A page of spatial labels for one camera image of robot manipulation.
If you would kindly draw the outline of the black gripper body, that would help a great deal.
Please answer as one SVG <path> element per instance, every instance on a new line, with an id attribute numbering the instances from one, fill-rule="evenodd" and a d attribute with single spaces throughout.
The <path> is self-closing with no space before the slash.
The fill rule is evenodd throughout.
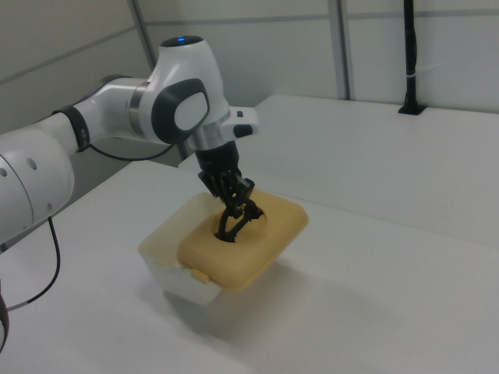
<path id="1" fill-rule="evenodd" d="M 239 152 L 235 141 L 229 141 L 211 150 L 196 150 L 195 155 L 201 171 L 211 174 L 232 171 L 235 176 L 242 176 L 238 167 Z"/>

